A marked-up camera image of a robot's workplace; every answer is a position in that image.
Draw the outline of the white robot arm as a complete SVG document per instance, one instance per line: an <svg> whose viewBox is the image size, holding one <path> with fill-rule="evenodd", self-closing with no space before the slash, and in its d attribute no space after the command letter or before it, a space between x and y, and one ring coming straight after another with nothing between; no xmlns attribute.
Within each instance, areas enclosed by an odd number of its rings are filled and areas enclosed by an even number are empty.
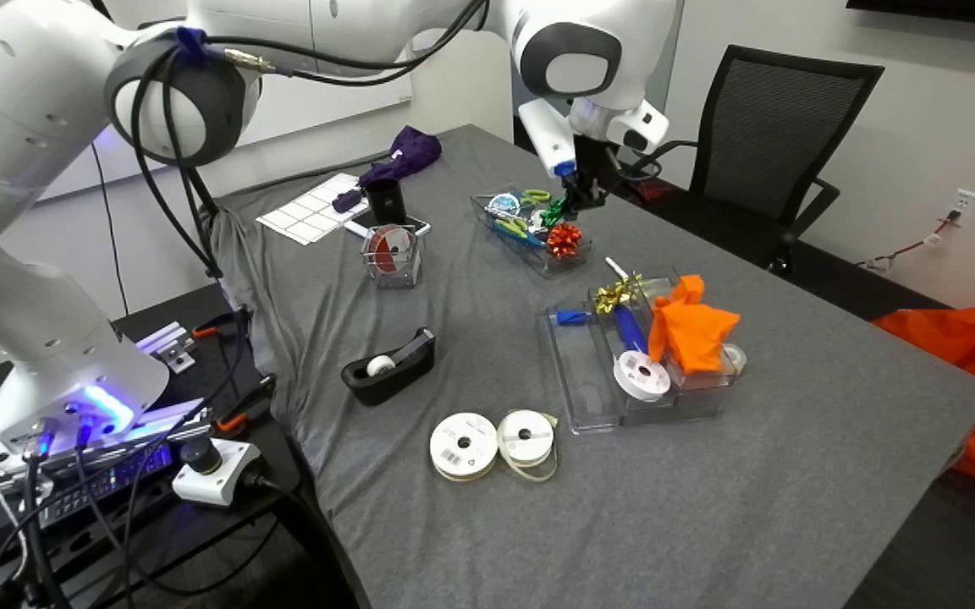
<svg viewBox="0 0 975 609"><path fill-rule="evenodd" d="M239 141L267 75L375 85L413 71L421 33L484 25L533 92L517 107L542 167L568 180L577 144L653 149L666 116L648 79L680 0L182 0L124 26L95 0L0 2L0 232L101 136L168 167ZM95 427L124 433L168 369L110 333L85 288L0 242L0 439L15 450Z"/></svg>

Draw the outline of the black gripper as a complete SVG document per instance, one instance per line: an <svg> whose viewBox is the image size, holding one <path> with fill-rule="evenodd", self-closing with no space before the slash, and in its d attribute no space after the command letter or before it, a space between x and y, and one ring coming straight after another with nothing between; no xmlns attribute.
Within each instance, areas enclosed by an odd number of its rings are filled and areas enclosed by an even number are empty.
<svg viewBox="0 0 975 609"><path fill-rule="evenodd" d="M615 182L648 180L649 168L653 162L637 154L634 149L580 136L577 180L566 182L566 214L580 215L592 205L606 205L613 201Z"/></svg>

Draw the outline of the robot base controller electronics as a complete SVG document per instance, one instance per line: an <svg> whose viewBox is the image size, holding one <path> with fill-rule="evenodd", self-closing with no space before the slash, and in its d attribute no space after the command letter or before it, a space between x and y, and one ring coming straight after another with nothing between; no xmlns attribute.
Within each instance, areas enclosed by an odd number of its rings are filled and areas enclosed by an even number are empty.
<svg viewBox="0 0 975 609"><path fill-rule="evenodd" d="M235 321L205 321L201 329L165 326L141 339L141 348L160 361L168 361L171 378L182 378L201 369L194 360L197 348L229 356L229 369L238 369L247 356L247 339ZM168 444L219 433L219 424L235 417L235 410L219 403L219 392L229 385L238 385L238 374L227 374L211 392L160 403L155 410L136 417L123 433L95 421L110 395L91 390L66 410L66 424L60 428L47 428L35 447L41 458L38 485L45 486L45 496L38 502L38 524L57 528L60 522L72 522L85 509L87 494L115 496L131 480L141 480ZM22 485L22 452L0 444L0 496L15 502ZM19 528L22 518L11 505L0 505L0 541L15 544Z"/></svg>

